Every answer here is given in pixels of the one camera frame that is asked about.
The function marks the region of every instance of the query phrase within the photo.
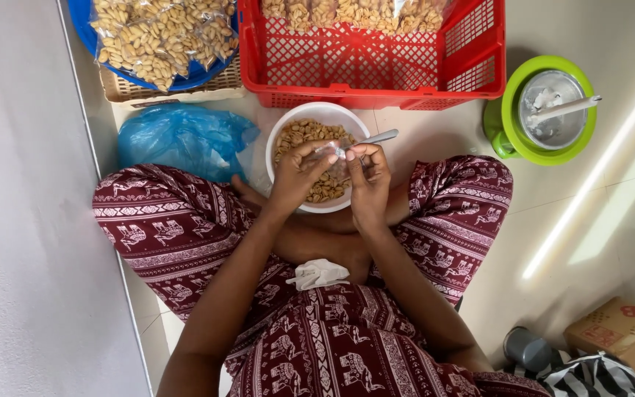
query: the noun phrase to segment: white tissue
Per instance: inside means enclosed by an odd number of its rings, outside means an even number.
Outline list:
[[[296,290],[305,291],[327,285],[349,284],[344,280],[348,275],[349,271],[343,266],[327,259],[315,259],[295,268],[295,278],[286,280],[286,284],[295,283]]]

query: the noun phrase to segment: wicker basket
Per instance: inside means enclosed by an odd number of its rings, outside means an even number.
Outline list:
[[[136,110],[163,103],[198,103],[208,100],[239,98],[247,93],[239,75],[238,54],[229,66],[207,83],[189,90],[172,91],[168,94],[137,86],[111,73],[107,68],[100,68],[100,79],[107,100],[126,110]]]

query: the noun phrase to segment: person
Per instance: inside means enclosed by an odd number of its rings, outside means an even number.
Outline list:
[[[493,372],[453,307],[506,214],[508,169],[471,155],[418,162],[390,191],[383,150],[361,144],[347,152],[351,207],[296,215],[337,160],[304,164],[323,144],[287,152],[268,199],[236,176],[151,164],[97,187],[102,230],[186,322],[157,395],[216,396],[224,362],[230,396],[547,396]],[[348,268],[349,283],[286,284],[316,258]]]

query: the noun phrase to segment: gray cup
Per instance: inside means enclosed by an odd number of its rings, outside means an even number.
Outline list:
[[[552,350],[541,337],[517,326],[504,338],[504,355],[528,371],[540,372],[550,365]]]

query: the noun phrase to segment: sunlight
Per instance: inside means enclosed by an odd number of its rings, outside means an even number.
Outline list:
[[[577,195],[573,197],[570,205],[557,221],[557,224],[550,231],[550,234],[542,243],[541,247],[538,249],[538,252],[535,253],[535,256],[533,257],[533,259],[531,259],[531,262],[528,263],[528,266],[525,267],[523,275],[524,279],[531,278],[538,270],[538,268],[540,268],[543,259],[545,259],[546,256],[550,253],[550,249],[560,237],[560,233],[562,233],[562,231],[567,227],[568,223],[577,212],[580,204],[582,204],[582,201],[587,197],[587,193],[589,193],[597,179],[599,179],[599,177],[602,175],[602,173],[604,172],[604,168],[609,165],[609,161],[612,160],[614,155],[621,147],[622,143],[626,140],[631,131],[633,131],[634,126],[635,107],[633,108],[627,119],[624,121],[622,126],[619,128],[619,131],[617,131],[616,136],[614,136],[614,139],[604,151],[604,154],[602,154],[602,156],[599,158],[597,164],[587,176],[587,179],[585,179],[584,183],[578,190]]]
[[[627,181],[635,175],[635,161],[622,179]],[[631,204],[635,202],[635,189],[627,192],[617,189],[609,198],[609,203],[604,207],[602,213],[597,217],[594,225],[582,239],[577,250],[569,261],[569,264],[577,264],[589,258],[596,257],[607,244],[614,230],[617,229],[619,223],[624,219],[624,215],[628,212]]]

